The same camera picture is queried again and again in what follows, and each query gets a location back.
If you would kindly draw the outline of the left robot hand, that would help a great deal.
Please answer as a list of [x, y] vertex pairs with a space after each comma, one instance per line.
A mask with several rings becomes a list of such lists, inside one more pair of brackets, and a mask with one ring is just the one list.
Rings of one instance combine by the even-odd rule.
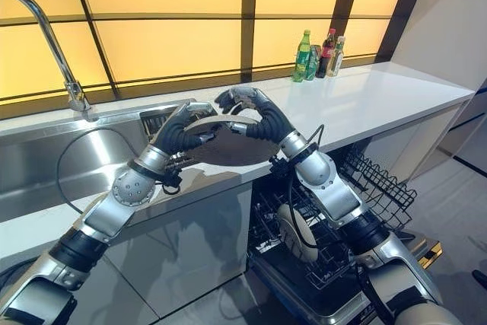
[[167, 155], [189, 151], [211, 141], [215, 134], [193, 135], [185, 130], [194, 116], [207, 117], [214, 112], [209, 102], [186, 102], [172, 112], [150, 144]]

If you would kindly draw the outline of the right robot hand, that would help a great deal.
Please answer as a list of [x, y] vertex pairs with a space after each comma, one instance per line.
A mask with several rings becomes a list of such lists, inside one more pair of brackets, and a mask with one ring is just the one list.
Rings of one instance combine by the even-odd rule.
[[260, 89], [237, 86], [232, 87], [216, 98], [215, 102], [223, 114], [237, 115], [245, 109], [255, 110], [261, 120], [257, 123], [229, 123], [229, 129], [238, 135], [280, 143], [295, 131], [286, 115]]

